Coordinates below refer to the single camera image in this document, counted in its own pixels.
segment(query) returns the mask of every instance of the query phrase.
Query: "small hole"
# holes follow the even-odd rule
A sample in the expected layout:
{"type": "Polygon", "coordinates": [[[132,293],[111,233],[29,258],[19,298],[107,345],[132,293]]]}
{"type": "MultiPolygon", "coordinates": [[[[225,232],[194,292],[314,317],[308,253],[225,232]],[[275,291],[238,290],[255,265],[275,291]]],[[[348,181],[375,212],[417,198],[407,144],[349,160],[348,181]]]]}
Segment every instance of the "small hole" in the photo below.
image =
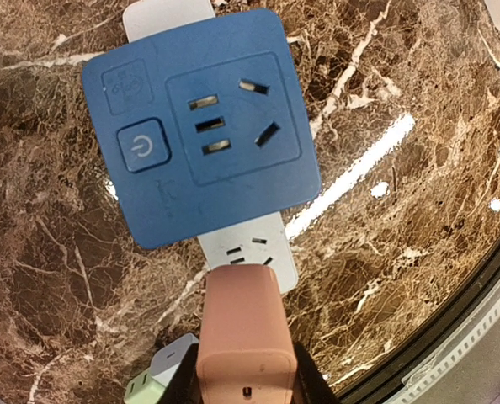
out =
{"type": "Polygon", "coordinates": [[[256,139],[256,145],[258,145],[258,147],[263,147],[279,130],[280,127],[276,125],[276,122],[273,122],[261,135],[259,135],[259,138],[256,139]]]}
{"type": "Polygon", "coordinates": [[[218,96],[210,95],[209,97],[203,97],[200,99],[195,99],[194,101],[190,101],[189,107],[191,111],[194,111],[195,109],[207,108],[210,107],[211,105],[217,105],[217,104],[218,104],[218,96]]]}
{"type": "Polygon", "coordinates": [[[223,118],[214,118],[213,120],[206,120],[205,122],[200,122],[196,124],[196,130],[198,131],[198,133],[201,133],[207,130],[221,128],[224,125],[225,124],[223,118]]]}
{"type": "Polygon", "coordinates": [[[234,259],[233,261],[230,261],[230,264],[231,265],[236,265],[238,263],[244,263],[244,257],[242,258],[237,258],[237,259],[234,259]]]}
{"type": "Polygon", "coordinates": [[[248,80],[241,80],[239,88],[263,95],[267,95],[269,93],[269,87],[264,86],[263,84],[257,84],[256,82],[250,82],[248,80]]]}
{"type": "Polygon", "coordinates": [[[245,400],[252,400],[252,387],[245,387],[242,389],[242,396],[245,400]]]}
{"type": "Polygon", "coordinates": [[[223,152],[224,150],[228,149],[231,149],[231,142],[225,139],[224,141],[218,141],[216,143],[211,143],[210,145],[203,146],[201,148],[201,151],[203,152],[204,156],[207,156],[209,154],[223,152]]]}
{"type": "Polygon", "coordinates": [[[242,251],[242,248],[237,247],[237,248],[232,248],[231,250],[226,251],[226,255],[232,255],[234,253],[240,253],[242,251]]]}

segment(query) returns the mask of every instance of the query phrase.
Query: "black rubber trim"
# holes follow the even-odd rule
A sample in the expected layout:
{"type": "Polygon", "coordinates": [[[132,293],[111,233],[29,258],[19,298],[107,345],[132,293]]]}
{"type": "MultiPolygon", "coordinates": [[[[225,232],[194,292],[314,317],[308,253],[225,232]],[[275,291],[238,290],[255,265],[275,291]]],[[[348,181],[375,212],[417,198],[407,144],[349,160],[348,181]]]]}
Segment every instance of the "black rubber trim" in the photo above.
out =
{"type": "Polygon", "coordinates": [[[342,404],[377,404],[404,387],[419,366],[477,308],[500,280],[500,238],[458,290],[417,331],[369,372],[347,385],[342,404]]]}

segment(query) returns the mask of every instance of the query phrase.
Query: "blue plug adapter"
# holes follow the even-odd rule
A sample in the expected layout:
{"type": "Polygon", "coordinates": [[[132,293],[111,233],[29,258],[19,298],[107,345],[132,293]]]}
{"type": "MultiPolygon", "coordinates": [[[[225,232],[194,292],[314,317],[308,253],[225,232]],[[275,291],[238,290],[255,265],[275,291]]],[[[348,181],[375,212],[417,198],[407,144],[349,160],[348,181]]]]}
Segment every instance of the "blue plug adapter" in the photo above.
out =
{"type": "Polygon", "coordinates": [[[321,189],[299,80],[272,12],[138,40],[92,59],[82,82],[142,247],[287,209],[321,189]]]}

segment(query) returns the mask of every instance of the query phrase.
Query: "brown marble surface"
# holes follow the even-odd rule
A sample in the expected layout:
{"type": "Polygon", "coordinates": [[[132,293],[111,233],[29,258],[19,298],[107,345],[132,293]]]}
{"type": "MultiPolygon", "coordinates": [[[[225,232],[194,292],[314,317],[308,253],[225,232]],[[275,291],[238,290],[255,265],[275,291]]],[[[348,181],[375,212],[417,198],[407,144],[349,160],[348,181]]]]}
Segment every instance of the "brown marble surface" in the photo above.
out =
{"type": "MultiPolygon", "coordinates": [[[[482,0],[248,2],[215,1],[219,13],[279,13],[316,132],[324,193],[284,214],[301,274],[285,305],[337,389],[400,344],[500,234],[500,33],[482,0]],[[412,130],[391,130],[402,117],[412,130]]],[[[125,42],[128,3],[0,0],[8,404],[121,402],[155,347],[199,331],[199,245],[134,244],[82,94],[81,61],[125,42]]]]}

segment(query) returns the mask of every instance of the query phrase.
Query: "green block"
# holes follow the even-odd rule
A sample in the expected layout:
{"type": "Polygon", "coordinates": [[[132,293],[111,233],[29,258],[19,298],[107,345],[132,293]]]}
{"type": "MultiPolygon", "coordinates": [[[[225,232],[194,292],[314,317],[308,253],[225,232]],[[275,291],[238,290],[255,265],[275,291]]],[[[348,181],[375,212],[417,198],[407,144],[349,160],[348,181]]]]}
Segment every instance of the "green block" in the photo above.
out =
{"type": "Polygon", "coordinates": [[[126,387],[125,404],[157,404],[166,388],[154,380],[149,369],[140,373],[126,387]]]}

